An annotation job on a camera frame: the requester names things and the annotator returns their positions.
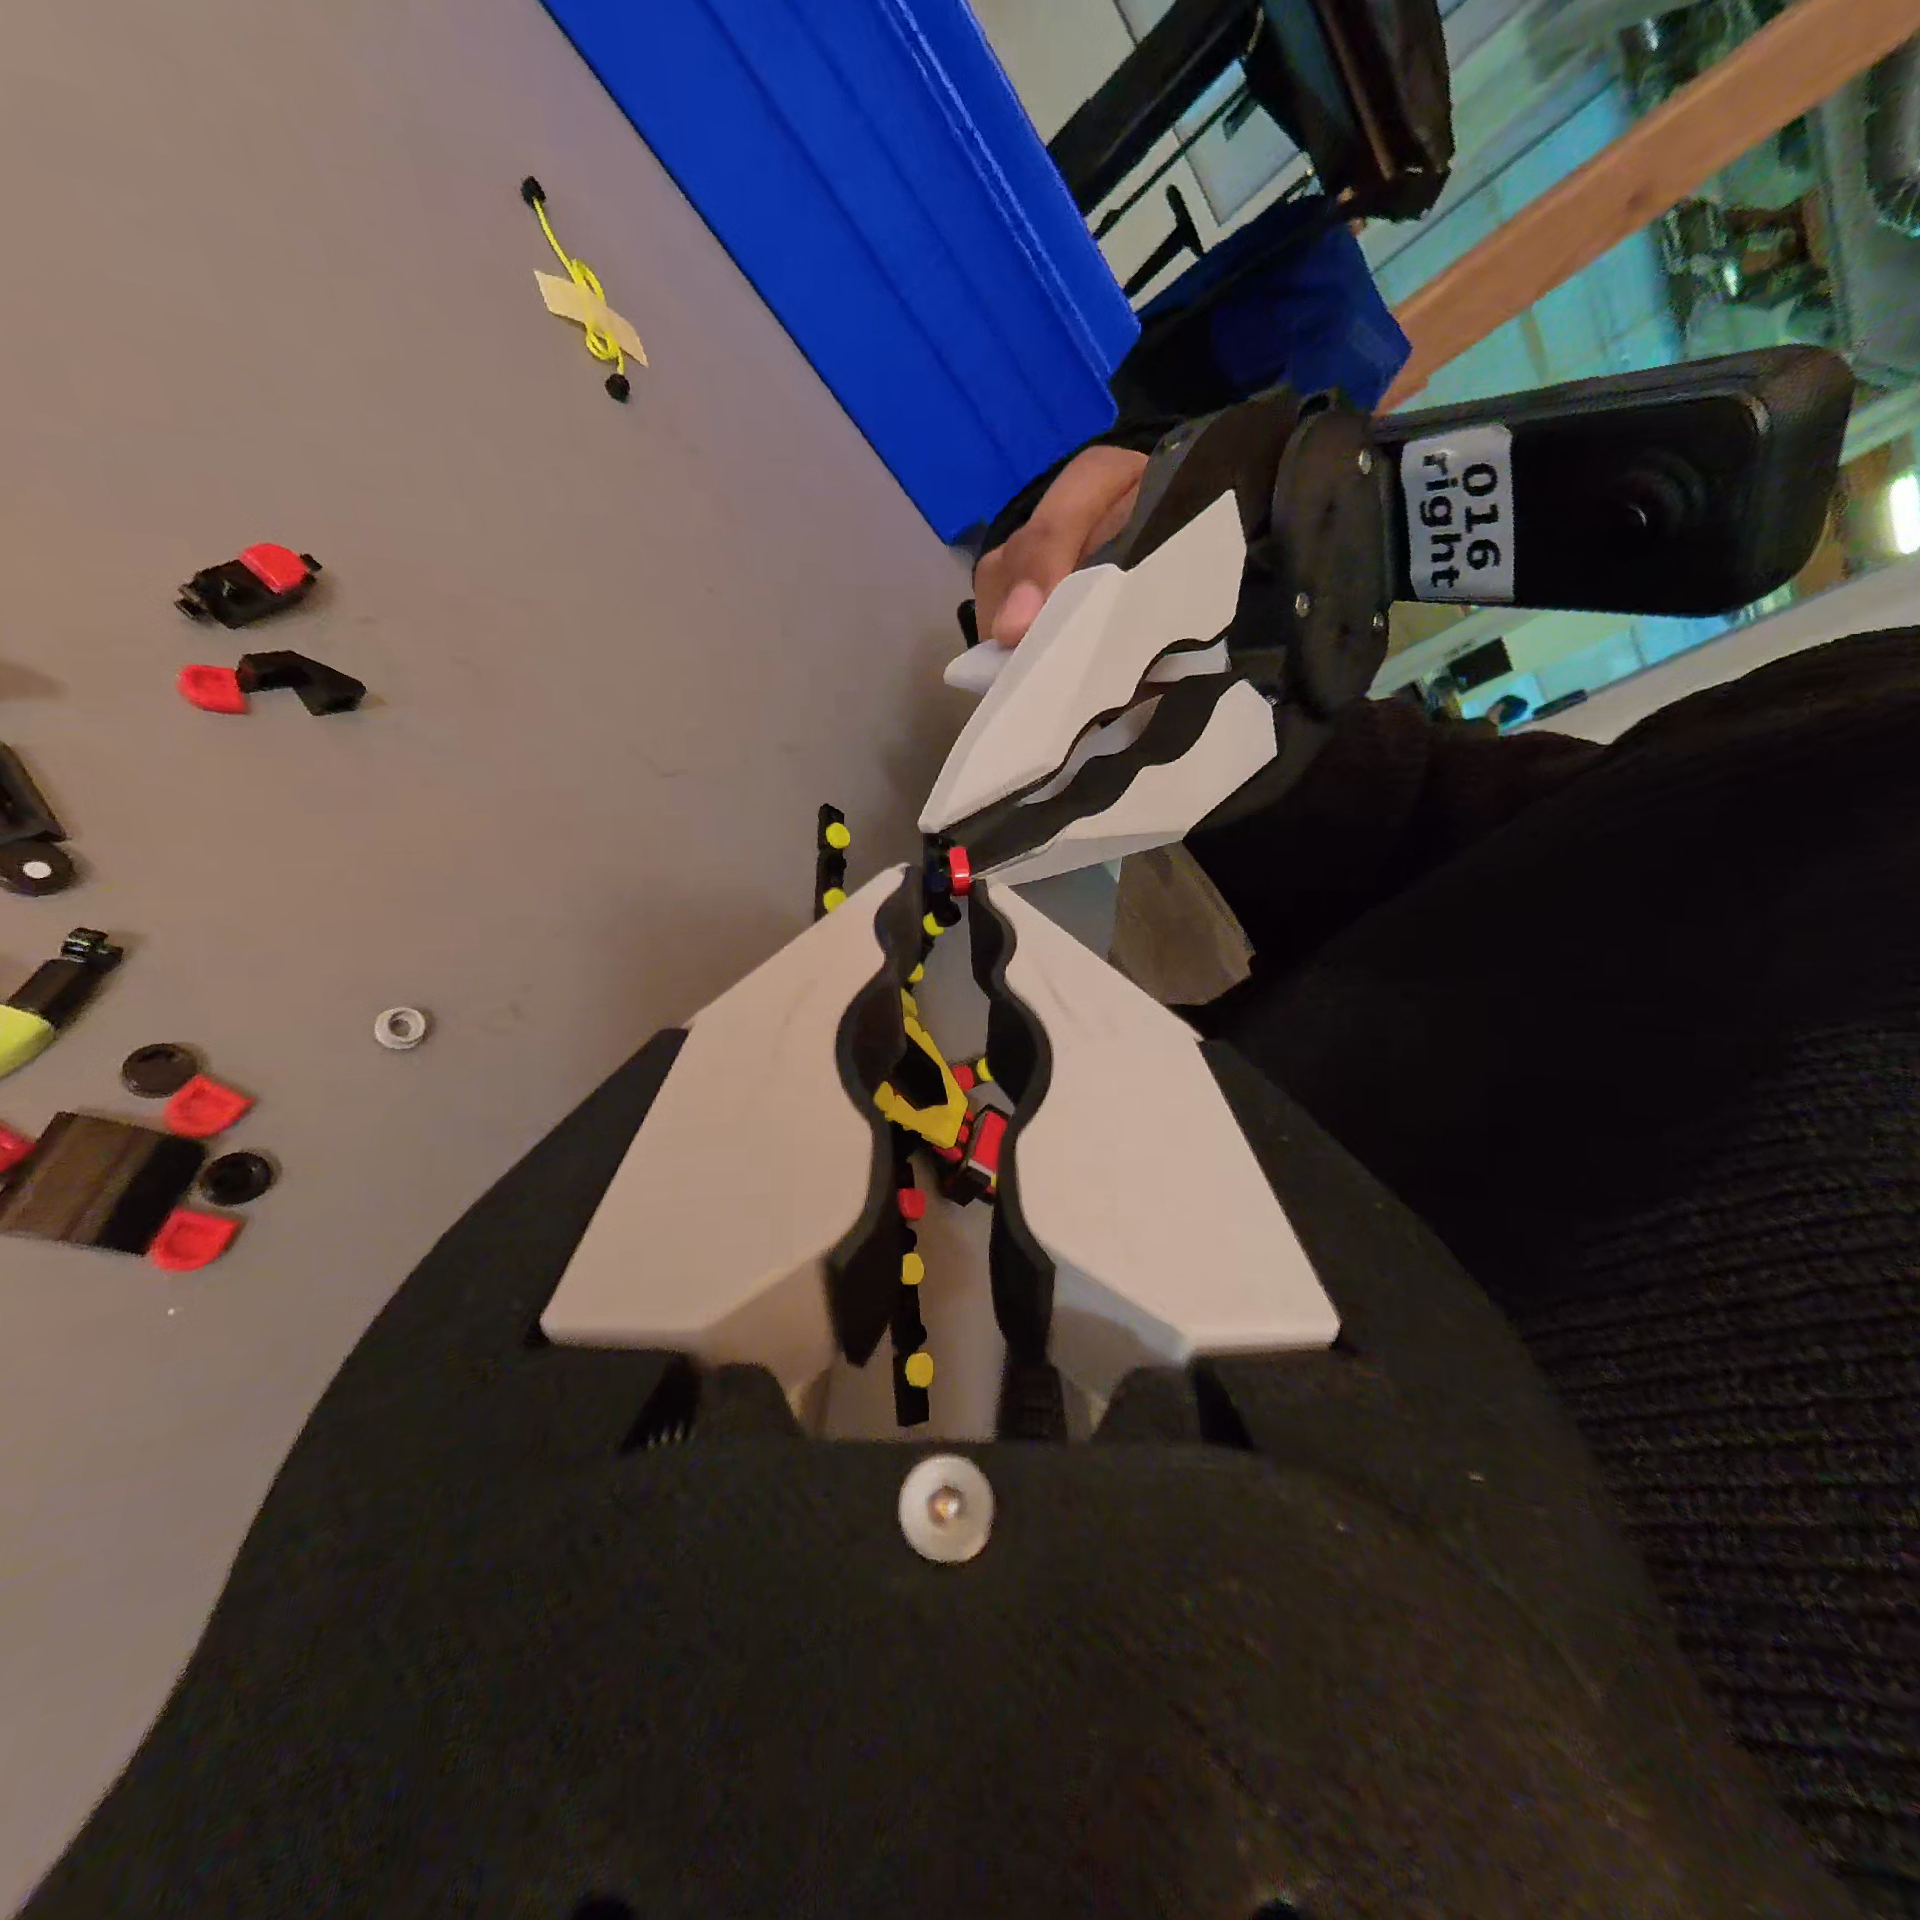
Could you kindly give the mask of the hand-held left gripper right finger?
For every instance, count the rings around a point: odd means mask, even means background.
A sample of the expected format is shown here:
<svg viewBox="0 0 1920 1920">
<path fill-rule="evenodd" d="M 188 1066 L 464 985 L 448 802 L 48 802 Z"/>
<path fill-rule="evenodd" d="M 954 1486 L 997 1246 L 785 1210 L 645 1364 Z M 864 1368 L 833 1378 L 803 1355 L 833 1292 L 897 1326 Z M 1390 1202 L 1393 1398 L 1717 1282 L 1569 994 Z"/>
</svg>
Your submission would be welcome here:
<svg viewBox="0 0 1920 1920">
<path fill-rule="evenodd" d="M 1190 1023 L 1005 885 L 974 885 L 969 950 L 1011 1099 L 995 1224 L 1088 1422 L 1140 1368 L 1333 1348 L 1333 1297 Z"/>
</svg>

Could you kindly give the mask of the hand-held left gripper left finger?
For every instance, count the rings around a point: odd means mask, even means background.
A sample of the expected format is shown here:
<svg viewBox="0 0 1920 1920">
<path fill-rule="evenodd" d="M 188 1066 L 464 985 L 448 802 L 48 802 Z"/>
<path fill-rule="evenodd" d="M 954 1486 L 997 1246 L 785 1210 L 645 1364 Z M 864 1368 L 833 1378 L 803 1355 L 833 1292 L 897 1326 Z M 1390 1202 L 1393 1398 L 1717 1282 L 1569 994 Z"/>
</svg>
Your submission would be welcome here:
<svg viewBox="0 0 1920 1920">
<path fill-rule="evenodd" d="M 879 870 L 686 1023 L 548 1342 L 748 1361 L 790 1401 L 875 1358 L 899 1292 L 891 1099 L 924 1086 L 899 1068 L 921 911 L 921 873 Z"/>
</svg>

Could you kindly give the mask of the black yellow lego spider model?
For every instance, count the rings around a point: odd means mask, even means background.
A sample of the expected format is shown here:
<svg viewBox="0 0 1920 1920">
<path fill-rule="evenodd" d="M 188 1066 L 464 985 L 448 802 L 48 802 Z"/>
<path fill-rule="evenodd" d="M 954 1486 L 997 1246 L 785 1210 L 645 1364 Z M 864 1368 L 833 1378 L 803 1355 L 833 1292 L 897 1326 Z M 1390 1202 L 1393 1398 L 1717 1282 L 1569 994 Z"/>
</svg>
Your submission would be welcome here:
<svg viewBox="0 0 1920 1920">
<path fill-rule="evenodd" d="M 897 1432 L 930 1422 L 930 1391 L 937 1384 L 934 1355 L 924 1346 L 924 1260 L 918 1250 L 918 1229 L 924 1224 L 930 1195 L 937 1189 L 954 1207 L 995 1202 L 997 1198 L 997 1157 L 1005 1143 L 1005 1115 L 977 1098 L 986 1087 L 991 1066 L 950 1058 L 944 1049 L 924 1026 L 918 1009 L 918 985 L 924 980 L 924 957 L 934 946 L 960 927 L 965 899 L 924 899 L 921 904 L 921 956 L 910 968 L 899 992 L 899 1037 L 905 1049 L 891 1073 L 875 1086 L 874 1105 L 891 1131 L 891 1173 L 897 1173 L 897 1244 L 899 1244 L 899 1282 L 891 1292 L 891 1415 Z"/>
</svg>

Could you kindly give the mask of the person's right hand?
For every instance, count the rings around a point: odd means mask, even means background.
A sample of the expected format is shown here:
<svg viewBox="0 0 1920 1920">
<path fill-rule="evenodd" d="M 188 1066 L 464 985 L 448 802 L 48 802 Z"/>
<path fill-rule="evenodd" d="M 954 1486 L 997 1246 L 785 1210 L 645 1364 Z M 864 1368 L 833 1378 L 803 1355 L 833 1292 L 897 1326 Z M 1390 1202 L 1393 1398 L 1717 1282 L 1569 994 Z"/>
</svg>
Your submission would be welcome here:
<svg viewBox="0 0 1920 1920">
<path fill-rule="evenodd" d="M 1016 649 L 1033 630 L 1048 595 L 1130 522 L 1144 465 L 1150 451 L 1122 445 L 1088 445 L 1060 465 L 1018 528 L 974 561 L 977 642 Z"/>
</svg>

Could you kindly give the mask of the blue plastic bin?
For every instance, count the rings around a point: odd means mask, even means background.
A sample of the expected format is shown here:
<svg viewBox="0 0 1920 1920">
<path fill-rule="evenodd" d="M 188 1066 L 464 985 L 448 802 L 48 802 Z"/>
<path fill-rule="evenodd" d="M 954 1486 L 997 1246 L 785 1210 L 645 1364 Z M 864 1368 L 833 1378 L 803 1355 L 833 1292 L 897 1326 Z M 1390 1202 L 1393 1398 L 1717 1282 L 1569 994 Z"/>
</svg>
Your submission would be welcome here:
<svg viewBox="0 0 1920 1920">
<path fill-rule="evenodd" d="M 1115 417 L 1139 313 L 959 0 L 549 0 L 940 544 Z"/>
</svg>

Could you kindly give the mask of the pile of loose lego pieces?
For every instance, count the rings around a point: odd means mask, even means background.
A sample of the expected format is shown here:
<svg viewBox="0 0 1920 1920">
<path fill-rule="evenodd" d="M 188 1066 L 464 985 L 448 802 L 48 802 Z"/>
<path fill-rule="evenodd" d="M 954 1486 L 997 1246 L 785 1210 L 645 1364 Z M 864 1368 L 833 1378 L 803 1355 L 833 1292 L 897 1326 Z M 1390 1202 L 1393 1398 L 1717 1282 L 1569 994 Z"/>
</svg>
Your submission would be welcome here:
<svg viewBox="0 0 1920 1920">
<path fill-rule="evenodd" d="M 69 832 L 8 740 L 0 750 L 0 885 L 11 899 L 58 899 L 76 885 Z M 122 964 L 125 946 L 113 932 L 72 927 L 20 984 L 2 969 L 2 1082 L 41 1066 Z M 239 1215 L 282 1184 L 272 1152 L 218 1145 L 251 1115 L 251 1093 L 211 1076 L 202 1054 L 177 1039 L 132 1049 L 120 1086 L 149 1099 L 159 1123 L 72 1109 L 53 1115 L 37 1134 L 2 1123 L 0 1231 L 195 1275 L 230 1256 Z"/>
</svg>

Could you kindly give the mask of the blue bag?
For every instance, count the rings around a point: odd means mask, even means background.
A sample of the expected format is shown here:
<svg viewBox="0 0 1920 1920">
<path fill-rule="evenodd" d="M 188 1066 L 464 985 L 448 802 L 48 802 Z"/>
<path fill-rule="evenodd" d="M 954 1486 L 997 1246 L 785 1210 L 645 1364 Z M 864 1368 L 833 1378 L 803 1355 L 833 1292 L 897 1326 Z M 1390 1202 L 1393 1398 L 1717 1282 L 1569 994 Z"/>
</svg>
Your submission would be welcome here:
<svg viewBox="0 0 1920 1920">
<path fill-rule="evenodd" d="M 1111 374 L 1110 445 L 1154 447 L 1181 418 L 1287 386 L 1374 412 L 1409 344 L 1345 213 L 1312 192 L 1269 204 L 1140 309 Z"/>
</svg>

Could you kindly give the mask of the black metal stand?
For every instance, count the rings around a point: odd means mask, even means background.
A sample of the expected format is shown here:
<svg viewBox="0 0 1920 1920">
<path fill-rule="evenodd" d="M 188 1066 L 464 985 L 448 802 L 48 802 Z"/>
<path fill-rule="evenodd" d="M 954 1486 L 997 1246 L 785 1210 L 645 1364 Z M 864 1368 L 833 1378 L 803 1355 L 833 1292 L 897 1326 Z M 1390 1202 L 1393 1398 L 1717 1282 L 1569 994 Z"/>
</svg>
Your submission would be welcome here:
<svg viewBox="0 0 1920 1920">
<path fill-rule="evenodd" d="M 1174 0 L 1048 138 L 1110 239 L 1150 199 L 1170 233 L 1130 303 L 1265 213 L 1423 220 L 1451 178 L 1451 66 L 1429 0 Z"/>
</svg>

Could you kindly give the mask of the person's right forearm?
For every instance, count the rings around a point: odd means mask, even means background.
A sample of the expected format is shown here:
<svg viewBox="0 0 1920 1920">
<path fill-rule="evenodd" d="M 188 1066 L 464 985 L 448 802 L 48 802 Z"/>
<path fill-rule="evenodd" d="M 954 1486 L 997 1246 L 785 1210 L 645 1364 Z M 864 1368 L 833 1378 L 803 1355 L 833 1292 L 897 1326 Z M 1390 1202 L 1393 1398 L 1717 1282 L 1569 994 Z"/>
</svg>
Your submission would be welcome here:
<svg viewBox="0 0 1920 1920">
<path fill-rule="evenodd" d="M 1366 700 L 1342 715 L 1299 783 L 1184 849 L 1235 913 L 1251 974 L 1283 974 L 1598 760 L 1603 748 L 1574 735 L 1501 735 Z"/>
</svg>

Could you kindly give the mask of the black red lego clip assembly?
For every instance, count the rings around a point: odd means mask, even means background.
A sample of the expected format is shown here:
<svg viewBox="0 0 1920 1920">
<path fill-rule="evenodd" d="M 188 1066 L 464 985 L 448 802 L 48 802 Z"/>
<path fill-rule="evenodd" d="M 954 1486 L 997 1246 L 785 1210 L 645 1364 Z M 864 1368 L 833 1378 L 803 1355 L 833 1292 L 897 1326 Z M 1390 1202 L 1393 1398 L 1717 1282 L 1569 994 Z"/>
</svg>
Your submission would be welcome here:
<svg viewBox="0 0 1920 1920">
<path fill-rule="evenodd" d="M 177 590 L 177 610 L 195 625 L 230 630 L 251 628 L 304 602 L 318 589 L 322 561 L 282 544 L 248 544 L 236 558 L 200 565 Z"/>
</svg>

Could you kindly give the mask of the black lego bracket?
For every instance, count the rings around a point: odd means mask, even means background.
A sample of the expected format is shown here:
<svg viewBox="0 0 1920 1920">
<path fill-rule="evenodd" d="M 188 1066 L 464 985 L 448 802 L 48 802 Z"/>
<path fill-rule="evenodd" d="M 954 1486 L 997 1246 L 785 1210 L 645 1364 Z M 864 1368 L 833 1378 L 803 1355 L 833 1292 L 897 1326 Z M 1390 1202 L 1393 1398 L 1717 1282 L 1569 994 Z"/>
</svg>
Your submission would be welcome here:
<svg viewBox="0 0 1920 1920">
<path fill-rule="evenodd" d="M 244 654 L 231 672 L 239 695 L 292 695 L 313 718 L 353 715 L 371 695 L 359 675 L 292 649 Z"/>
</svg>

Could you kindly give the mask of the wooden table with black legs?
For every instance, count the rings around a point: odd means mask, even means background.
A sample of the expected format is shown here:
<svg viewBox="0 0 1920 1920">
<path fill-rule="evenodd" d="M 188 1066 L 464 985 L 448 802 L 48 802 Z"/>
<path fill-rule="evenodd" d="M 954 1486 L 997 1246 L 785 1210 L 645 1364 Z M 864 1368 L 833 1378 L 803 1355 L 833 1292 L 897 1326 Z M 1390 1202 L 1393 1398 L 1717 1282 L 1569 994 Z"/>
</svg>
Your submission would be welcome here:
<svg viewBox="0 0 1920 1920">
<path fill-rule="evenodd" d="M 1823 106 L 1920 30 L 1913 0 L 1797 0 L 1624 138 L 1528 199 L 1477 247 L 1418 284 L 1404 309 L 1409 355 L 1377 412 L 1404 406 L 1433 372 L 1516 321 L 1534 303 L 1648 229 L 1670 204 Z"/>
</svg>

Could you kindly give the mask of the beige tape piece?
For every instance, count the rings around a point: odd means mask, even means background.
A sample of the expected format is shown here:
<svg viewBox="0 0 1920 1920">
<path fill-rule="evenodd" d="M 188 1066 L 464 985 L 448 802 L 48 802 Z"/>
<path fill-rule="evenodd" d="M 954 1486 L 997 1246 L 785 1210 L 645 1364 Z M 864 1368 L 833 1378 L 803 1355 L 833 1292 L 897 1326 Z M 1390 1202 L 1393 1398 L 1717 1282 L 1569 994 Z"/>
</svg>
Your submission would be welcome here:
<svg viewBox="0 0 1920 1920">
<path fill-rule="evenodd" d="M 581 335 L 594 363 L 613 368 L 615 374 L 624 374 L 627 363 L 648 368 L 637 326 L 607 305 L 594 274 L 575 277 L 575 274 L 538 269 L 535 283 L 538 283 L 548 313 L 569 321 Z"/>
</svg>

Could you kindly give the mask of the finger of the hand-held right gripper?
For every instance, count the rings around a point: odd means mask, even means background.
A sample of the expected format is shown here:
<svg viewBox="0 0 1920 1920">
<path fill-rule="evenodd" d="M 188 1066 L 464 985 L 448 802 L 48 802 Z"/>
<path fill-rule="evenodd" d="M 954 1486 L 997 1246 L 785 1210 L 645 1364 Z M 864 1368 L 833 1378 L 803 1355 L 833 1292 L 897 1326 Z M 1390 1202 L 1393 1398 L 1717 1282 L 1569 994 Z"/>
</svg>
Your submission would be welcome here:
<svg viewBox="0 0 1920 1920">
<path fill-rule="evenodd" d="M 921 834 L 959 844 L 959 824 L 1065 785 L 1124 748 L 1181 680 L 1245 680 L 1227 661 L 1248 539 L 1235 495 L 1218 495 L 1135 565 L 1074 571 L 1005 654 L 921 807 Z"/>
<path fill-rule="evenodd" d="M 977 879 L 1048 879 L 1176 844 L 1276 760 L 1271 700 L 1245 680 L 1181 680 L 1115 750 L 1039 798 L 959 824 Z"/>
</svg>

